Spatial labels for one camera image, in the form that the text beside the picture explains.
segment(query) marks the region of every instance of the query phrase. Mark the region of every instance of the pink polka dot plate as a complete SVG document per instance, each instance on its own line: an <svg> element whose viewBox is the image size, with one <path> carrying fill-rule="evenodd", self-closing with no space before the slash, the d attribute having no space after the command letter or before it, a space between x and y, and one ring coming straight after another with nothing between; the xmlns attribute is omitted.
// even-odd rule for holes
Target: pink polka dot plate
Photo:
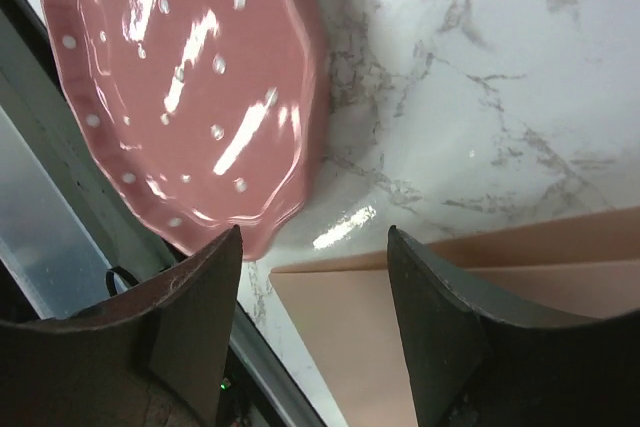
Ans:
<svg viewBox="0 0 640 427"><path fill-rule="evenodd" d="M304 204L328 116L315 0L42 0L62 87L131 211L186 254L245 258Z"/></svg>

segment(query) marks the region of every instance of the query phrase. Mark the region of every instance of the plate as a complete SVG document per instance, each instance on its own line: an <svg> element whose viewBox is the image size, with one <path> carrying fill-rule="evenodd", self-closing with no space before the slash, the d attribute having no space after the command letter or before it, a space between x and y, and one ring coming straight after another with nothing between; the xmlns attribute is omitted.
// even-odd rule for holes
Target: plate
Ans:
<svg viewBox="0 0 640 427"><path fill-rule="evenodd" d="M94 159L186 254L233 224L260 257L304 204L328 116L315 0L42 0Z"/></svg>

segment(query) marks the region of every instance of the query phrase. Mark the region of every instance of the pink tray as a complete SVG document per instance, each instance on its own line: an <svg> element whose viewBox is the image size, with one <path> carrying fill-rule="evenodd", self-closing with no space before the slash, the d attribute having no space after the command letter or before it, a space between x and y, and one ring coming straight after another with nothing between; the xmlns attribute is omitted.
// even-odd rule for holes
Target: pink tray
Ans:
<svg viewBox="0 0 640 427"><path fill-rule="evenodd" d="M324 146L315 0L42 0L89 149L141 222L186 254L233 224L264 254Z"/></svg>

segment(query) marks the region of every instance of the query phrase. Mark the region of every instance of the marble countertop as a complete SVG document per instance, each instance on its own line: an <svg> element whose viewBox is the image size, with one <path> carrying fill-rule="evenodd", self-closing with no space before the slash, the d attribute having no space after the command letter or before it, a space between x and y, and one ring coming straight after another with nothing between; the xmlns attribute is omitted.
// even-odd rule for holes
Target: marble countertop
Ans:
<svg viewBox="0 0 640 427"><path fill-rule="evenodd" d="M640 0L319 2L326 159L307 208L246 264L239 300L342 427L269 271L383 249L391 224L431 241L640 204Z"/></svg>

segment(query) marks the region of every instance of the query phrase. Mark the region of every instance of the table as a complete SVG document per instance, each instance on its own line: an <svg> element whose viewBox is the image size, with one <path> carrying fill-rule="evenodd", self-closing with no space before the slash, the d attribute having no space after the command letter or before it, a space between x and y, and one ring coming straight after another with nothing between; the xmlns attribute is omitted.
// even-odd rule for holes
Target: table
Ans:
<svg viewBox="0 0 640 427"><path fill-rule="evenodd" d="M41 15L39 0L29 0ZM268 273L640 204L639 0L318 0L327 155L239 301L330 427L346 423Z"/></svg>

